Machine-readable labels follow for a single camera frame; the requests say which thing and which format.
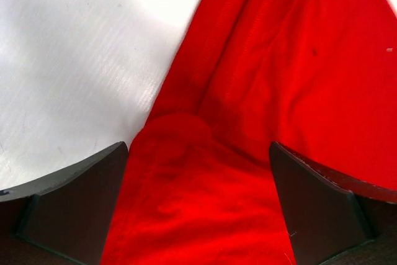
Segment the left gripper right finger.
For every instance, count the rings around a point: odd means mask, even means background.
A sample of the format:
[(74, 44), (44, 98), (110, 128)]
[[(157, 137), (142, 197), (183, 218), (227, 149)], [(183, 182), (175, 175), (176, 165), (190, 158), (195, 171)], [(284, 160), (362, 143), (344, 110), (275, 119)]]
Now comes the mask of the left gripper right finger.
[(297, 264), (396, 264), (396, 191), (278, 142), (269, 159)]

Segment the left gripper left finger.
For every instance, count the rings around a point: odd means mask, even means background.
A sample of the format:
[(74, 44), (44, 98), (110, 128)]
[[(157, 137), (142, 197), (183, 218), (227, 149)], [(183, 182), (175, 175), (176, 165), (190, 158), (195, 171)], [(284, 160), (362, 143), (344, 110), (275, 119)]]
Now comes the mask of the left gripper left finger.
[(99, 264), (127, 158), (118, 142), (1, 190), (1, 264)]

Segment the red t shirt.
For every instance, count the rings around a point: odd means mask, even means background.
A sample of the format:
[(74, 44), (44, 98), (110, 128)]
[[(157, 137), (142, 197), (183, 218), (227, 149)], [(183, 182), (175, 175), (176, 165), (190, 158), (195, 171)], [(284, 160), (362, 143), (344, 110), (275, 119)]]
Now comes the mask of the red t shirt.
[(387, 0), (202, 0), (131, 144), (102, 264), (294, 264), (273, 141), (396, 187)]

